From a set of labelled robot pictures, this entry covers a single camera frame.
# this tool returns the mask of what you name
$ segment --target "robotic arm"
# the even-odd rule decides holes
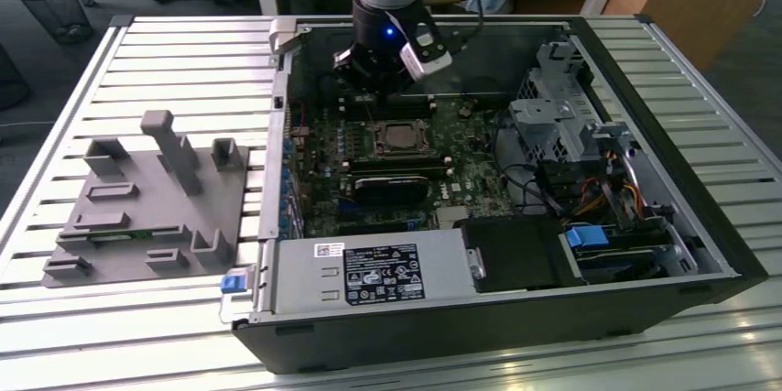
[[[468,9],[482,3],[465,1]],[[353,0],[353,29],[352,46],[334,54],[334,71],[350,87],[380,97],[446,68],[466,43],[441,34],[424,0]]]

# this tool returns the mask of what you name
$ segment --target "warning label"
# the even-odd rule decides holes
[[[317,243],[314,244],[314,258],[324,256],[341,256],[344,243]]]
[[[414,244],[344,249],[341,258],[350,306],[425,298]]]

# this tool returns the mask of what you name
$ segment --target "metal slats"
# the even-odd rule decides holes
[[[181,84],[153,86],[103,87],[94,93],[93,101],[144,101],[196,98],[230,98],[268,96],[270,82],[234,82],[228,84]]]
[[[127,34],[125,45],[185,45],[204,43],[266,43],[265,32],[201,32],[186,34]]]
[[[0,340],[3,341],[0,356],[10,356],[10,359],[0,361],[0,389],[91,382],[95,377],[87,368],[71,369],[77,359],[70,356],[78,353],[79,347],[89,346],[98,358],[110,353],[123,357],[130,354],[125,350],[127,343],[157,339],[174,341],[184,336],[201,338],[226,331],[225,324],[217,320],[218,277],[54,290],[37,286],[42,265],[54,249],[58,227],[69,216],[71,201],[89,172],[79,158],[89,138],[118,136],[127,150],[156,148],[137,127],[149,109],[168,109],[174,114],[173,129],[188,134],[193,147],[208,147],[216,137],[234,137],[240,145],[252,149],[253,169],[248,172],[245,217],[240,221],[238,235],[248,240],[256,237],[262,196],[258,191],[264,181],[258,168],[265,164],[262,148],[268,136],[273,69],[268,66],[265,33],[254,31],[268,29],[268,21],[209,24],[194,21],[185,27],[178,27],[177,22],[136,23],[130,28],[115,49],[121,56],[106,63],[105,73],[98,77],[99,87],[87,97],[91,103],[82,106],[66,134],[69,138],[55,150],[49,179],[37,191],[38,205],[30,207],[23,227],[6,244],[10,260],[0,276]],[[202,45],[214,40],[236,43]],[[126,46],[144,41],[149,43]],[[189,44],[177,46],[178,42]],[[249,264],[256,255],[257,243],[238,244],[238,264]],[[240,311],[248,306],[232,304],[232,309],[236,307]],[[180,315],[188,310],[194,314],[192,318]],[[242,348],[236,346],[233,338],[226,340],[234,353],[240,353],[236,349]],[[197,339],[197,343],[204,347],[212,344],[209,338]],[[166,343],[152,346],[160,353]],[[137,346],[137,351],[144,353],[140,357],[149,358],[146,352],[152,346],[146,343]],[[256,364],[253,357],[245,351],[244,354],[246,362]],[[46,367],[37,374],[15,370],[13,364],[19,356]],[[204,367],[210,368],[213,361],[205,355],[201,357]],[[51,367],[59,364],[50,364],[51,358],[59,359],[66,367]],[[230,366],[234,361],[236,356],[232,356]],[[176,371],[170,363],[162,364],[166,364],[164,369]],[[150,366],[152,363],[144,362],[138,376],[148,374]],[[77,373],[69,376],[65,370]],[[123,378],[121,367],[114,368],[113,373]]]
[[[206,57],[209,55],[268,55],[266,44],[224,44],[224,45],[149,45],[122,46],[114,59],[148,57]]]
[[[30,221],[17,228],[6,244],[11,258],[0,275],[0,351],[5,356],[0,360],[0,390],[109,386],[122,391],[272,387],[380,391],[429,386],[705,389],[779,379],[777,172],[768,168],[752,142],[733,129],[728,116],[687,75],[672,71],[668,54],[637,21],[601,17],[589,23],[616,60],[633,72],[629,81],[772,274],[765,283],[720,304],[685,310],[644,334],[627,338],[374,365],[326,375],[274,376],[217,319],[218,277],[62,289],[37,284],[57,222],[69,214],[69,199],[86,172],[79,155],[89,137],[118,135],[130,150],[153,147],[137,130],[145,106],[164,104],[176,110],[181,122],[174,129],[189,134],[194,147],[209,145],[213,137],[233,136],[253,148],[252,163],[262,167],[270,68],[205,68],[213,73],[198,75],[204,71],[196,70],[200,68],[192,63],[197,61],[186,61],[190,64],[181,71],[165,71],[168,68],[160,66],[173,60],[164,60],[150,77],[145,71],[102,75],[102,87],[93,92],[93,103],[82,106],[69,138],[57,150],[50,177],[39,185]],[[266,29],[266,25],[262,17],[138,17],[133,31],[140,31],[123,38],[111,66],[131,70],[144,65],[144,59],[153,64],[149,59],[154,58],[265,56],[265,32],[257,29]],[[133,62],[115,64],[118,60]],[[253,74],[232,75],[236,71]],[[181,76],[166,77],[176,73]],[[83,117],[107,119],[83,121]],[[258,206],[261,185],[262,170],[252,170],[245,211]],[[26,229],[35,222],[53,224],[49,229]],[[246,240],[256,235],[257,222],[253,213],[241,219],[238,234]],[[238,263],[253,261],[256,254],[257,243],[241,243]],[[246,305],[245,299],[229,304],[237,311]]]
[[[201,82],[270,81],[270,69],[230,69],[202,71],[111,72],[102,79],[103,86],[141,86],[154,84],[196,84]]]
[[[261,68],[268,66],[268,56],[233,57],[158,57],[154,59],[118,59],[107,71],[184,71],[188,69]]]

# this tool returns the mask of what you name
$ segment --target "floor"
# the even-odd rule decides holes
[[[57,45],[18,0],[0,0],[0,45],[29,83],[30,98],[0,112],[0,211],[13,197],[50,126],[2,124],[53,122],[81,72],[91,57],[99,36],[114,15],[213,16],[257,14],[252,5],[213,0],[177,0],[158,5],[152,0],[94,0],[86,8],[95,35],[78,45]],[[704,73],[772,151],[782,156],[782,0],[767,0],[760,14],[745,24]]]

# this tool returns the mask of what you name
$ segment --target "white sticker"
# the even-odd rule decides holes
[[[314,244],[314,257],[341,256],[344,243],[317,243]]]

